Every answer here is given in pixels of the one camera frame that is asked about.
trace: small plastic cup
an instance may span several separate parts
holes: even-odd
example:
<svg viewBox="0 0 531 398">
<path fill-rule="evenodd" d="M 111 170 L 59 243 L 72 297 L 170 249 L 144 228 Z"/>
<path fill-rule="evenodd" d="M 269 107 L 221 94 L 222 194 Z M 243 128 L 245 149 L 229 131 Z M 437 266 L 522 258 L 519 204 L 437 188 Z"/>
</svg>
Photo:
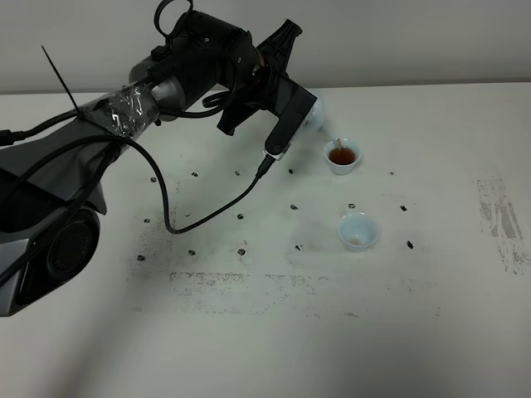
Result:
<svg viewBox="0 0 531 398">
<path fill-rule="evenodd" d="M 337 164 L 330 160 L 330 152 L 332 152 L 334 149 L 338 147 L 336 141 L 330 141 L 324 145 L 323 148 L 323 156 L 324 160 L 326 160 L 326 163 L 329 165 L 330 170 L 334 174 L 338 174 L 340 176 L 343 176 L 344 174 L 349 174 L 353 167 L 356 165 L 357 162 L 362 158 L 362 152 L 359 150 L 359 146 L 352 141 L 341 138 L 341 146 L 343 148 L 348 148 L 354 152 L 355 158 L 352 163 L 349 164 Z"/>
<path fill-rule="evenodd" d="M 348 251 L 363 251 L 376 243 L 380 227 L 371 216 L 357 212 L 341 218 L 338 235 Z"/>
</svg>

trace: tea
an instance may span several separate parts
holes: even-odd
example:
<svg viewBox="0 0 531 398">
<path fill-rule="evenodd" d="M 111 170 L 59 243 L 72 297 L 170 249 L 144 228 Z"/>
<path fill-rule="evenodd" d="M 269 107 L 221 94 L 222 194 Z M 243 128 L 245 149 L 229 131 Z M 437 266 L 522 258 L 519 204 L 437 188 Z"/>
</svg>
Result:
<svg viewBox="0 0 531 398">
<path fill-rule="evenodd" d="M 350 148 L 337 147 L 330 151 L 329 159 L 335 164 L 346 166 L 356 160 L 356 154 Z"/>
</svg>

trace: white cup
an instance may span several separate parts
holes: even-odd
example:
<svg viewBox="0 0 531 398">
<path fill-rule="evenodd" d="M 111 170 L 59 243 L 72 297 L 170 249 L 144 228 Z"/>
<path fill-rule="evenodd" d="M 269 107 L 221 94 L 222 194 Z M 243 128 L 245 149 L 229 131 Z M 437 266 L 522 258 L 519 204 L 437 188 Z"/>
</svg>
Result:
<svg viewBox="0 0 531 398">
<path fill-rule="evenodd" d="M 354 161 L 350 164 L 336 164 L 332 162 L 329 158 L 330 152 L 332 152 L 334 149 L 338 147 L 336 141 L 330 141 L 324 145 L 323 148 L 323 156 L 324 160 L 326 160 L 326 163 L 329 165 L 330 170 L 334 174 L 338 174 L 340 176 L 343 176 L 344 174 L 349 174 L 350 171 L 353 169 L 353 167 L 356 165 L 357 162 L 362 158 L 362 152 L 359 150 L 359 146 L 353 143 L 352 141 L 341 138 L 341 146 L 343 148 L 348 148 L 354 152 L 355 158 Z"/>
</svg>

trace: white table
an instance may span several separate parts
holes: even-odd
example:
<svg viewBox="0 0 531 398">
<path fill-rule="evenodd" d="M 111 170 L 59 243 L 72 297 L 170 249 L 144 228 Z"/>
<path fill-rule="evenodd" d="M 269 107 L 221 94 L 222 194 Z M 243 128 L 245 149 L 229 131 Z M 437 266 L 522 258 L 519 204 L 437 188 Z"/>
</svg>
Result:
<svg viewBox="0 0 531 398">
<path fill-rule="evenodd" d="M 163 228 L 158 184 L 129 150 L 104 177 L 89 266 L 0 320 L 0 394 L 529 396 L 531 85 L 319 93 L 330 128 L 362 149 L 354 171 L 330 173 L 324 137 L 299 139 L 248 198 L 186 235 Z M 66 95 L 2 96 L 1 126 L 69 108 Z M 246 188 L 275 123 L 257 114 L 231 138 L 217 119 L 139 140 L 176 226 Z M 360 254 L 336 236 L 350 203 L 382 227 Z"/>
</svg>

